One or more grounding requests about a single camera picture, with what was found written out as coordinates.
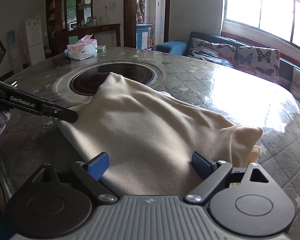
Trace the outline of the cream sweatshirt garment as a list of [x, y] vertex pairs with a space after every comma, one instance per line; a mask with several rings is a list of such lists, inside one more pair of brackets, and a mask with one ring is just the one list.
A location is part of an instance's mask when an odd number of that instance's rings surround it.
[[84, 160], [108, 153], [101, 181], [119, 195], [184, 196], [202, 181], [191, 165], [194, 151], [246, 167], [263, 133], [129, 79], [74, 111], [76, 122], [57, 119], [56, 126]]

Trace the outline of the water dispenser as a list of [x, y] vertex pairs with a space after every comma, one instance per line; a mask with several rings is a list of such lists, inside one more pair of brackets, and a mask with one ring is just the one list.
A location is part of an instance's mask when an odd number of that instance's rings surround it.
[[14, 30], [11, 30], [7, 33], [7, 50], [13, 73], [17, 74], [18, 72], [21, 72], [23, 70], [23, 65], [21, 62]]

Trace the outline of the round black induction cooktop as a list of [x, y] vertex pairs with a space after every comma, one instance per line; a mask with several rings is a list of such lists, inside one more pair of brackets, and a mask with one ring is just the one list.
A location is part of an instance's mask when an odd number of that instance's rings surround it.
[[156, 75], [151, 68], [137, 63], [105, 63], [75, 74], [69, 87], [76, 94], [94, 96], [102, 88], [124, 79], [150, 85]]

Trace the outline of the pink tissue pack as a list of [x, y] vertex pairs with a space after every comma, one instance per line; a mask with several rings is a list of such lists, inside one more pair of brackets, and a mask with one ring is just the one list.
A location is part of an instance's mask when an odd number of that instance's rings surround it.
[[85, 35], [74, 44], [67, 45], [65, 55], [70, 59], [82, 61], [97, 53], [97, 39], [92, 38], [93, 35]]

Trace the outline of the white refrigerator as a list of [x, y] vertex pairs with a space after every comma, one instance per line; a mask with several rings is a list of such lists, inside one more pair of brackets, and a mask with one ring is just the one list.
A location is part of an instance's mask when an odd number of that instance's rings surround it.
[[25, 21], [26, 57], [30, 66], [45, 60], [41, 18]]

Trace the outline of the dark wooden counter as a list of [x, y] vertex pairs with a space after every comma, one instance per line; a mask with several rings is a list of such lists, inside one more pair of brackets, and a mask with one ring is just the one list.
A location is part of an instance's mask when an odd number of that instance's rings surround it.
[[106, 41], [101, 42], [101, 40], [112, 35], [114, 36], [113, 39], [115, 41], [115, 45], [117, 47], [121, 46], [121, 24], [113, 23], [63, 31], [56, 38], [58, 52], [62, 53], [63, 50], [66, 49], [66, 46], [69, 44], [69, 37], [77, 36], [78, 39], [81, 39], [85, 35], [92, 35], [94, 38], [98, 39], [98, 45], [106, 45], [110, 43]]

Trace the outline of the white microwave oven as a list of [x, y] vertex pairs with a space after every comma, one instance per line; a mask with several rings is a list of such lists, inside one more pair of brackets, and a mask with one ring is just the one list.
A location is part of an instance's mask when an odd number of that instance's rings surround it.
[[76, 22], [71, 22], [69, 24], [69, 30], [74, 30], [78, 28], [78, 24]]

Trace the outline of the dark wooden display cabinet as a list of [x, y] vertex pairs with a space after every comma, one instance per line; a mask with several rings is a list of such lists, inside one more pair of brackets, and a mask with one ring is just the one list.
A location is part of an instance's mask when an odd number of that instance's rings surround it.
[[46, 48], [51, 50], [51, 55], [59, 54], [56, 38], [63, 31], [69, 30], [69, 24], [76, 22], [78, 28], [83, 20], [90, 17], [92, 0], [45, 0], [46, 10]]

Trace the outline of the flat butterfly pillow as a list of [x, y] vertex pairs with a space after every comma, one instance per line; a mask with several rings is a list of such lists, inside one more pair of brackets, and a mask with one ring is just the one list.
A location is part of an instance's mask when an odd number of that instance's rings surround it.
[[235, 54], [236, 48], [230, 44], [190, 38], [189, 57], [233, 68]]

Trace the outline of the upright butterfly cushion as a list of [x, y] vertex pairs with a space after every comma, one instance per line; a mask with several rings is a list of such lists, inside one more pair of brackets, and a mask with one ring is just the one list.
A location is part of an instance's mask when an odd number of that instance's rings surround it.
[[238, 69], [271, 82], [277, 82], [280, 51], [271, 48], [240, 46], [237, 49]]

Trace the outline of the blue white small cabinet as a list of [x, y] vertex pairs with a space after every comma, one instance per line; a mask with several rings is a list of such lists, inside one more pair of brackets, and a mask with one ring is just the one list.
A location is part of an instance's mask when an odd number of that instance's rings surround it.
[[136, 24], [136, 48], [147, 49], [150, 47], [149, 39], [152, 24]]

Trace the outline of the blue corner sofa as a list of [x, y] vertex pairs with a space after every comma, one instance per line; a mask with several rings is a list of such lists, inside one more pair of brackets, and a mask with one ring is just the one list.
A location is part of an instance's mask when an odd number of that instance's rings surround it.
[[278, 49], [193, 31], [187, 42], [164, 42], [152, 50], [220, 64], [276, 83], [290, 91], [300, 106], [300, 67]]

